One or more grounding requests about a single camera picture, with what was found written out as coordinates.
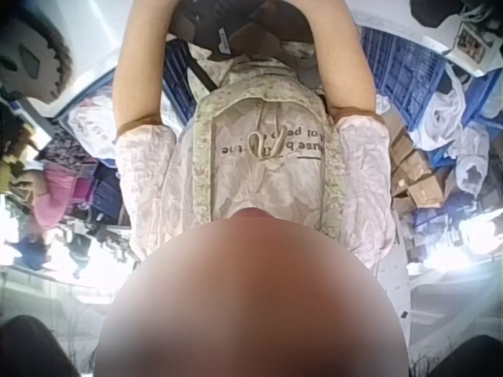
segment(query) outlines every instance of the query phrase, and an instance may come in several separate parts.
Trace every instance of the pink fabric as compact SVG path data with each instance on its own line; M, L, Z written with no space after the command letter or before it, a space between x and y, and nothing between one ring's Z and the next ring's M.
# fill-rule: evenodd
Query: pink fabric
M75 177L71 172L53 163L44 166L48 193L35 198L33 214L38 224L49 230L63 218L72 199Z

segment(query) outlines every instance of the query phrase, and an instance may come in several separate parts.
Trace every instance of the pink shirt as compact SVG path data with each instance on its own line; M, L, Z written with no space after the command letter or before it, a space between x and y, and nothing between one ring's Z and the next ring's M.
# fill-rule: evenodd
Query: pink shirt
M35 198L33 214L38 224L49 230L63 218L72 199L75 177L72 173L55 163L44 166L47 194Z

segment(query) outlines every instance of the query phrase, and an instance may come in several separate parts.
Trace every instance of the white sleeve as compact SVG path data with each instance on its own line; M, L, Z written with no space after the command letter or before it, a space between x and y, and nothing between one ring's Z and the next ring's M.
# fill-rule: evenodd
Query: white sleeve
M131 248L143 260L160 246L161 196L176 136L166 126L140 126L116 144L124 205L131 219Z
M343 118L337 126L347 175L342 241L375 275L395 241L389 133L360 115Z

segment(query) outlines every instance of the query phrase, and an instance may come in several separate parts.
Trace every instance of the stack of cardboard boxes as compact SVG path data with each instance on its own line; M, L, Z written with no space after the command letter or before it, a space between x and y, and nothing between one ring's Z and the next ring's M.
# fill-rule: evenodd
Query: stack of cardboard boxes
M428 157L413 147L404 124L396 112L384 119L390 132L391 194L399 215L416 208L440 208L445 200L448 170L433 171Z

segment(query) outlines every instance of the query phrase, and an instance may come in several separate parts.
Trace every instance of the pink clothing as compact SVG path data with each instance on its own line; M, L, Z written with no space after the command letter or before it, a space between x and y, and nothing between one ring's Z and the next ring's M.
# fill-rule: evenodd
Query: pink clothing
M55 163L44 166L47 194L35 198L33 214L38 224L49 230L61 221L72 199L75 177L67 169Z

